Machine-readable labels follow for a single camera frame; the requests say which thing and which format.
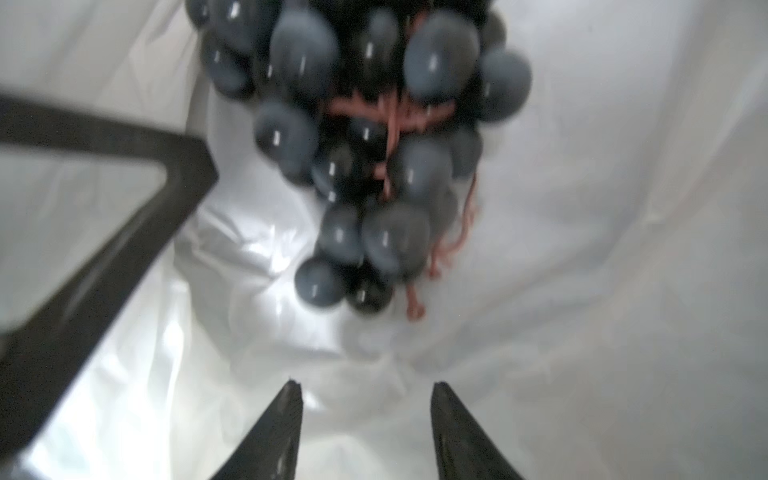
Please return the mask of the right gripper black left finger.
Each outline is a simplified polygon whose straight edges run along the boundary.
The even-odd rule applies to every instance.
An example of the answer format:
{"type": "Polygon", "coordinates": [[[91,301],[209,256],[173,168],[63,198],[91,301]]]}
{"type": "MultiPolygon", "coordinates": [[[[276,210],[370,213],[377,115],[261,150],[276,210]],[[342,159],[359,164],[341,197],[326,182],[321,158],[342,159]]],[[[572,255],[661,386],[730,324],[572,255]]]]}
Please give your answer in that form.
{"type": "Polygon", "coordinates": [[[288,380],[212,479],[295,479],[303,409],[301,385],[288,380]]]}

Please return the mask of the dark fake grape bunch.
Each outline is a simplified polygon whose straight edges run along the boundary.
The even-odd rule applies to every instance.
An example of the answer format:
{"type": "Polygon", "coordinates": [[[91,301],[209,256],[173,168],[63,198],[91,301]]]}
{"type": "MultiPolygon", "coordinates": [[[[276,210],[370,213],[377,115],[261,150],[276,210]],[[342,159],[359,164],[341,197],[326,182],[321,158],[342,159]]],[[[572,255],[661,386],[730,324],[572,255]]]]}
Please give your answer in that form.
{"type": "Polygon", "coordinates": [[[472,226],[483,124],[533,84],[489,1],[187,1],[203,73],[253,102],[256,149],[326,203],[297,296],[375,315],[438,277],[472,226]]]}

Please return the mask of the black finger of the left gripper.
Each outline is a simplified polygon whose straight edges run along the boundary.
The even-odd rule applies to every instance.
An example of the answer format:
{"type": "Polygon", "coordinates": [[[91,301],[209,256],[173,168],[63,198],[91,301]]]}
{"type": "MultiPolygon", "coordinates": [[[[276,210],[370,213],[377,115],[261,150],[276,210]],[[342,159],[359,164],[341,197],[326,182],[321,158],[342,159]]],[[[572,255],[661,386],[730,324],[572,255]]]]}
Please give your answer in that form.
{"type": "Polygon", "coordinates": [[[153,261],[218,180],[206,142],[4,93],[4,146],[163,166],[165,185],[70,276],[1,358],[1,459],[40,433],[153,261]]]}

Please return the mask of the white plastic bag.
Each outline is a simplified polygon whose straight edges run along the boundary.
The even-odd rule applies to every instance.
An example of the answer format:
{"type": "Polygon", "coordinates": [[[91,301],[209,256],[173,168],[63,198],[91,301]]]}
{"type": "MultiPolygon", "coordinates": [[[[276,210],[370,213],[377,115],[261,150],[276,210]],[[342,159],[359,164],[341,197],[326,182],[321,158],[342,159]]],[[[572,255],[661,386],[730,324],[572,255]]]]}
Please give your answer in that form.
{"type": "Polygon", "coordinates": [[[533,88],[412,323],[297,299],[321,202],[181,2],[3,2],[3,90],[201,134],[219,171],[13,475],[207,479],[292,379],[301,479],[435,478],[437,381],[527,479],[765,478],[766,3],[498,7],[533,88]]]}

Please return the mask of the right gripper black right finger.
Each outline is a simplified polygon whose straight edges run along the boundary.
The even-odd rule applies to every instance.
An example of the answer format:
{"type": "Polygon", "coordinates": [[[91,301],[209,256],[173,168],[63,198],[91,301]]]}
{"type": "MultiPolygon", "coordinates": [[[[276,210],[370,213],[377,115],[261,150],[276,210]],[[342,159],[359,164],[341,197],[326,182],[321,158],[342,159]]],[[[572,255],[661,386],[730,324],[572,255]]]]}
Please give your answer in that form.
{"type": "Polygon", "coordinates": [[[436,382],[430,403],[440,480],[523,480],[447,382],[436,382]]]}

